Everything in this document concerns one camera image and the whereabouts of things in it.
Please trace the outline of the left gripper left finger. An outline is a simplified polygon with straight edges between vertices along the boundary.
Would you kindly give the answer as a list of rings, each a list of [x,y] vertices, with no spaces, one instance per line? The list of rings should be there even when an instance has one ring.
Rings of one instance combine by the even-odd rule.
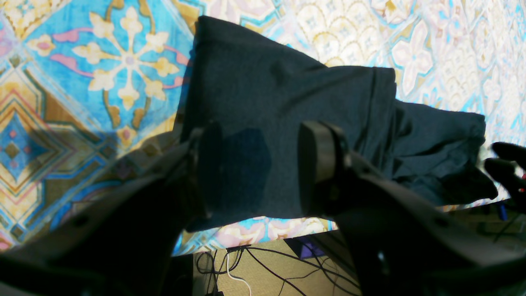
[[[1,254],[2,296],[157,296],[186,227],[209,219],[218,123],[194,129],[136,180],[48,234]]]

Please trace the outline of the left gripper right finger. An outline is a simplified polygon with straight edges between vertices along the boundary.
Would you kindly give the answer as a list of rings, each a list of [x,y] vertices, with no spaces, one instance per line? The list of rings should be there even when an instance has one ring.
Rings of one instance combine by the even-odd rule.
[[[525,256],[384,178],[331,124],[302,122],[301,207],[337,224],[364,296],[524,296]]]

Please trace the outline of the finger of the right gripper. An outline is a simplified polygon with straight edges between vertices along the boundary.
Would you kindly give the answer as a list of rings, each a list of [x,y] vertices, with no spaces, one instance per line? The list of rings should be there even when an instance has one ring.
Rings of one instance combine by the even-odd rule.
[[[497,157],[484,161],[485,170],[507,190],[517,211],[525,212],[525,174],[521,177],[515,174],[515,165],[526,169],[526,148],[513,143],[496,142],[491,145],[491,149]]]

